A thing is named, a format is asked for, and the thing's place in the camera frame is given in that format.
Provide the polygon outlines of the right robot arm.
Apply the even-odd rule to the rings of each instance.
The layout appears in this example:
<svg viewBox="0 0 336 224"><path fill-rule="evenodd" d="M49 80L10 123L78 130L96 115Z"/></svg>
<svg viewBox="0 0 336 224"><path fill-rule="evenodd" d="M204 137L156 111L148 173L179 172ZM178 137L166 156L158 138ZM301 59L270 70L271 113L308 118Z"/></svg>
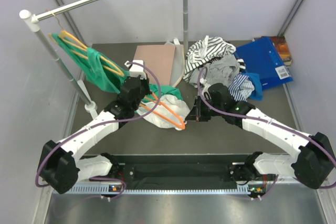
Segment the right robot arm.
<svg viewBox="0 0 336 224"><path fill-rule="evenodd" d="M252 132L278 146L285 154L254 152L243 164L230 165L232 180L256 180L263 175L281 175L296 179L311 189L323 182L335 168L335 155L328 137L296 131L268 117L246 101L235 101L228 87L211 85L205 94L195 98L186 121L207 122L214 116Z"/></svg>

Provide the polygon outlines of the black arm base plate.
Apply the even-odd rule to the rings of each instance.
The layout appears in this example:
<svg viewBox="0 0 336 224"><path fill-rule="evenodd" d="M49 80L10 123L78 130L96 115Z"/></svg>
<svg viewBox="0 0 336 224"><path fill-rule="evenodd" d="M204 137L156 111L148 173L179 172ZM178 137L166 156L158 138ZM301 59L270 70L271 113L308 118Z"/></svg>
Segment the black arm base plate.
<svg viewBox="0 0 336 224"><path fill-rule="evenodd" d="M218 177L230 182L263 179L276 176L262 175L243 161L245 155L112 155L111 163L123 177L139 180L147 177Z"/></svg>

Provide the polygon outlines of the white tank top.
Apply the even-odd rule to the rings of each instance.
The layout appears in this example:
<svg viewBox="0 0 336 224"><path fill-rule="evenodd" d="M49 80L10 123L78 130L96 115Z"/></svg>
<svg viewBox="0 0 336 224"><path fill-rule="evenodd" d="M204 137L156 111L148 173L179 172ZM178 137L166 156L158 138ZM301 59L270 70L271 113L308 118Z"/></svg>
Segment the white tank top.
<svg viewBox="0 0 336 224"><path fill-rule="evenodd" d="M185 117L191 110L181 99L171 94L165 94L160 98L159 105L144 119L162 129L174 128L178 131L186 128Z"/></svg>

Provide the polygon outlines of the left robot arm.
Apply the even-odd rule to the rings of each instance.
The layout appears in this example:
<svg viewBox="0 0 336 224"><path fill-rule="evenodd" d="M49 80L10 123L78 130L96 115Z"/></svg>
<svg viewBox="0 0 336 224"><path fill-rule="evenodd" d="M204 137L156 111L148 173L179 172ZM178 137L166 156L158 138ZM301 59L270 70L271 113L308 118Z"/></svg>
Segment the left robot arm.
<svg viewBox="0 0 336 224"><path fill-rule="evenodd" d="M42 148L37 176L59 194L71 190L82 180L103 176L114 180L119 168L109 154L93 158L83 155L107 135L135 121L141 100L150 94L147 77L127 77L117 98L80 130L58 142L48 141Z"/></svg>

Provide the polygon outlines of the orange clothes hanger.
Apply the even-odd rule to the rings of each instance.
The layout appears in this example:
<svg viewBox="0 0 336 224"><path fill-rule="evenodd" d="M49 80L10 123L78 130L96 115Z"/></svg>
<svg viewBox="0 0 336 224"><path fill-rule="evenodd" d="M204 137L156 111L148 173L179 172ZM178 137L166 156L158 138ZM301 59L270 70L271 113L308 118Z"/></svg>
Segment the orange clothes hanger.
<svg viewBox="0 0 336 224"><path fill-rule="evenodd" d="M156 104L155 109L144 117L145 120L162 129L181 131L186 128L185 118L190 110L183 100L171 94L165 94L159 99L155 93L145 96L137 110L138 115L146 114Z"/></svg>

